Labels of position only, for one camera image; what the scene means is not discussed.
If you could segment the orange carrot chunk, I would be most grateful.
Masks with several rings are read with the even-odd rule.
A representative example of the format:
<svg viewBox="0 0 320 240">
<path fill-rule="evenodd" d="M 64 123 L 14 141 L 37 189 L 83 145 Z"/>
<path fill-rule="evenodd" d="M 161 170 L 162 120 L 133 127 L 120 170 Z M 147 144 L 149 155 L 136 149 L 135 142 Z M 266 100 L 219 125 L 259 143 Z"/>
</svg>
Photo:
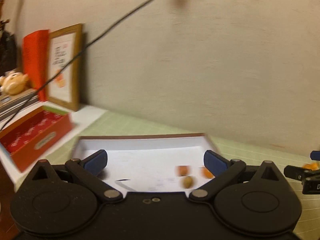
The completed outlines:
<svg viewBox="0 0 320 240">
<path fill-rule="evenodd" d="M 176 166 L 176 174 L 178 177 L 185 177 L 190 174 L 191 168 L 188 165 L 178 165 Z"/>
</svg>

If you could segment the green white grid tablecloth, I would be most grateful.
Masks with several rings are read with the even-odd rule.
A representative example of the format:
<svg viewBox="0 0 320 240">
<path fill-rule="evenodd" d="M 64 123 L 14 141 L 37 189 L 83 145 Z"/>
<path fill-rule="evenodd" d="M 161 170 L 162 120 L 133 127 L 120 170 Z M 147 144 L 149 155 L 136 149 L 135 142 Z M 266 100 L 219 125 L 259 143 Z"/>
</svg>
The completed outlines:
<svg viewBox="0 0 320 240">
<path fill-rule="evenodd" d="M 71 150 L 77 137 L 82 135 L 114 136 L 184 133 L 189 133 L 189 131 L 107 111 L 82 132 L 71 136 L 71 139 L 68 139 L 59 148 L 55 150 L 51 148 L 49 154 L 43 155 L 41 158 L 48 159 L 52 164 L 63 163 L 71 156 Z M 263 160 L 271 160 L 282 171 L 286 165 L 302 166 L 311 162 L 308 156 L 295 155 L 213 136 L 209 138 L 225 158 L 238 157 L 249 165 L 257 165 Z M 295 228 L 295 233 L 301 239 L 319 239 L 319 196 L 302 194 L 302 185 L 298 181 L 290 179 L 289 183 L 298 195 L 303 209 L 302 216 Z"/>
</svg>

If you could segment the brown white shallow box tray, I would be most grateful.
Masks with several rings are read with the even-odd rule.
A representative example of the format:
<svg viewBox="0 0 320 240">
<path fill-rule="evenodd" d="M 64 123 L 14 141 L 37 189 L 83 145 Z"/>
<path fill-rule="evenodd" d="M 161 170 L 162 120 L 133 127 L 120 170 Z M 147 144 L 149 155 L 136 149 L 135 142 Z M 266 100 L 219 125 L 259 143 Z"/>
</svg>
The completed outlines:
<svg viewBox="0 0 320 240">
<path fill-rule="evenodd" d="M 98 150 L 107 152 L 107 165 L 98 178 L 122 194 L 136 192 L 185 192 L 179 166 L 187 166 L 193 188 L 208 182 L 203 175 L 207 150 L 219 152 L 204 134 L 170 134 L 119 137 L 80 137 L 71 156 L 85 159 Z"/>
</svg>

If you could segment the yellow plush toy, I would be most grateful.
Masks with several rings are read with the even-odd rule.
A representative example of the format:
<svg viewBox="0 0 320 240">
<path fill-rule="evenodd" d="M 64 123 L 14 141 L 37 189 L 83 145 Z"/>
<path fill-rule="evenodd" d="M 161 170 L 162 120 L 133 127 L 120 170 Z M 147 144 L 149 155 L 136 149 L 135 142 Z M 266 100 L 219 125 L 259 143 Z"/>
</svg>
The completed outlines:
<svg viewBox="0 0 320 240">
<path fill-rule="evenodd" d="M 23 92 L 28 84 L 28 74 L 10 71 L 9 75 L 1 76 L 1 93 L 17 95 Z"/>
</svg>

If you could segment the orange mandarin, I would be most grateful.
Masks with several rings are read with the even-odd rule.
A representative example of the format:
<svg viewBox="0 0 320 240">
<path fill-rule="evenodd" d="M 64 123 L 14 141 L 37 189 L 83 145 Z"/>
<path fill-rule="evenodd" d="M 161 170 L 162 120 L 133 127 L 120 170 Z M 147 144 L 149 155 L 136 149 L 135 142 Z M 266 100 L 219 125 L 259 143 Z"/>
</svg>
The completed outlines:
<svg viewBox="0 0 320 240">
<path fill-rule="evenodd" d="M 200 171 L 201 175 L 206 179 L 213 179 L 215 177 L 206 167 L 200 168 Z"/>
<path fill-rule="evenodd" d="M 312 171 L 319 170 L 319 162 L 312 162 L 312 163 L 309 163 L 309 164 L 304 164 L 302 166 L 302 168 L 310 169 Z"/>
</svg>

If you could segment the stack of books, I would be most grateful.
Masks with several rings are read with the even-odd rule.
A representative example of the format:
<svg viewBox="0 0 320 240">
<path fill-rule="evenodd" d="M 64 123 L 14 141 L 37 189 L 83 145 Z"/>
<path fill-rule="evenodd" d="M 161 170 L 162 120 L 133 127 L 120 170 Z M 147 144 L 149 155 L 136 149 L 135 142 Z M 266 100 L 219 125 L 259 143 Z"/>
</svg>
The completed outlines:
<svg viewBox="0 0 320 240">
<path fill-rule="evenodd" d="M 3 121 L 13 115 L 15 111 L 24 104 L 25 100 L 27 100 L 27 98 L 33 94 L 33 92 L 35 92 L 35 90 L 29 88 L 17 95 L 2 93 L 0 103 L 0 121 Z"/>
</svg>

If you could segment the black hanging bag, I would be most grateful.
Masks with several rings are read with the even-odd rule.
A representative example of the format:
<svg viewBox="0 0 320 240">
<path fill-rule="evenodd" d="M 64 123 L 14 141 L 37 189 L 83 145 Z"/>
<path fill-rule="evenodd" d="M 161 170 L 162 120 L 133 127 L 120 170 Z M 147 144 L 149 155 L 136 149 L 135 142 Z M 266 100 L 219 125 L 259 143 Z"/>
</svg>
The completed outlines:
<svg viewBox="0 0 320 240">
<path fill-rule="evenodd" d="M 7 31 L 1 35 L 1 76 L 17 67 L 16 37 Z"/>
</svg>

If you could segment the green-brown kiwi fruit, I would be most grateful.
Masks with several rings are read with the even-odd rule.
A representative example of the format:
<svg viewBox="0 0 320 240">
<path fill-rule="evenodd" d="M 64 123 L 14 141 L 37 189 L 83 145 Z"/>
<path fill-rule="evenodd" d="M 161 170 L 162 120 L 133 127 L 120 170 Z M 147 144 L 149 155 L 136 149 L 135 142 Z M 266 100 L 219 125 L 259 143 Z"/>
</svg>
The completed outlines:
<svg viewBox="0 0 320 240">
<path fill-rule="evenodd" d="M 185 176 L 181 180 L 181 185 L 184 189 L 191 189 L 196 183 L 194 176 Z"/>
</svg>

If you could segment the wooden framed calligraphy picture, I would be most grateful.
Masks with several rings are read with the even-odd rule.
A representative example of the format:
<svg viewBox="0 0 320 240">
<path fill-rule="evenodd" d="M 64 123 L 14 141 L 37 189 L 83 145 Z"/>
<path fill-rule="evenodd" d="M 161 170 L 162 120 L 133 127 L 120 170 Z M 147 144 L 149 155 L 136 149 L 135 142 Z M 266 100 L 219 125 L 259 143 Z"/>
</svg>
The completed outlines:
<svg viewBox="0 0 320 240">
<path fill-rule="evenodd" d="M 77 111 L 80 107 L 79 67 L 82 49 L 82 27 L 78 23 L 49 34 L 47 52 L 47 99 Z"/>
</svg>

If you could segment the red cloth book box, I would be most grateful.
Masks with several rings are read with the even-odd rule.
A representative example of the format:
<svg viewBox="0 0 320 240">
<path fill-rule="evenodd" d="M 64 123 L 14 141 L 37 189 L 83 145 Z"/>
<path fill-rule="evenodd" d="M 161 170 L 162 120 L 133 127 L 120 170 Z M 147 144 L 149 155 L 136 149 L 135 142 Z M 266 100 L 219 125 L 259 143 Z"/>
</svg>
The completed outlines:
<svg viewBox="0 0 320 240">
<path fill-rule="evenodd" d="M 71 130 L 68 112 L 41 106 L 1 131 L 1 152 L 23 172 Z"/>
</svg>

